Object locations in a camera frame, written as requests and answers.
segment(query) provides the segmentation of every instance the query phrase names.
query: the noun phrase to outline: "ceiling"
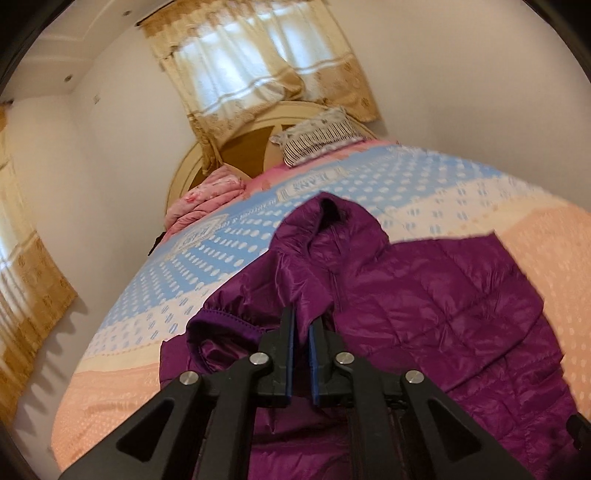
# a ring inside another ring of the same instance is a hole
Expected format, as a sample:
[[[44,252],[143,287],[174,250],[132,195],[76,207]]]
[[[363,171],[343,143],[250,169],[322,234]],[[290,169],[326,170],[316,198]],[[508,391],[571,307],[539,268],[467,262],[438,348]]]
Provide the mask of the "ceiling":
[[[165,3],[167,0],[74,1],[37,38],[1,100],[70,93],[100,52]]]

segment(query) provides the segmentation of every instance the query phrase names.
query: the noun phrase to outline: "jacket sleeve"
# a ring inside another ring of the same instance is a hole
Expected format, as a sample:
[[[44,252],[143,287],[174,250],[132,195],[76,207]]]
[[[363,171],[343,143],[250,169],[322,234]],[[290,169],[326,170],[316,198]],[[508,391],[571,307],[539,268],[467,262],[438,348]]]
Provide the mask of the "jacket sleeve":
[[[305,258],[269,250],[224,283],[191,318],[187,345],[192,360],[213,372],[256,352],[262,334],[279,327],[290,304],[302,345],[312,321],[331,308],[333,299]]]

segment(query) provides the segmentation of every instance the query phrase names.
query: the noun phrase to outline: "striped pillowcase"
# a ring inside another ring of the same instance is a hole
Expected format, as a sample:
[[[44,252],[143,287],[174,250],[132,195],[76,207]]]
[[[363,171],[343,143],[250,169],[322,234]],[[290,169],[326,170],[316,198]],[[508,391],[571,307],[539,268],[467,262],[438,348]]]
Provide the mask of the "striped pillowcase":
[[[281,146],[283,161],[293,168],[365,138],[350,122],[343,108],[335,107],[288,128],[270,140]]]

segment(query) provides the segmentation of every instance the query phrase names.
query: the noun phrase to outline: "pink blanket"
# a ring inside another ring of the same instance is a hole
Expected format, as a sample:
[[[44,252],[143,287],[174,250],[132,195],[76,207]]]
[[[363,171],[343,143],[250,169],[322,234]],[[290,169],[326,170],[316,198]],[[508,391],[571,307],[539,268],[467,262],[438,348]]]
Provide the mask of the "pink blanket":
[[[171,205],[164,218],[166,235],[161,243],[238,197],[244,189],[242,179],[221,166]]]

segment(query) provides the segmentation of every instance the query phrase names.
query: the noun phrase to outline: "white wall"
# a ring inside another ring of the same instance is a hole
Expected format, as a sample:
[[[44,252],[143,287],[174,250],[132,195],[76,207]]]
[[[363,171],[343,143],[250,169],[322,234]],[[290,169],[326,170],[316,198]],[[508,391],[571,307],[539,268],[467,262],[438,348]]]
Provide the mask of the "white wall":
[[[134,274],[85,153],[69,98],[16,102],[7,136],[22,193],[47,249],[79,298],[44,344],[14,421],[15,440],[42,479],[58,470],[51,425],[70,377],[106,312]]]
[[[591,210],[591,84],[522,0],[329,0],[390,136]]]
[[[142,261],[163,230],[170,181],[195,137],[139,29],[99,56],[72,107],[81,136],[102,159],[98,189],[118,214],[126,254]]]

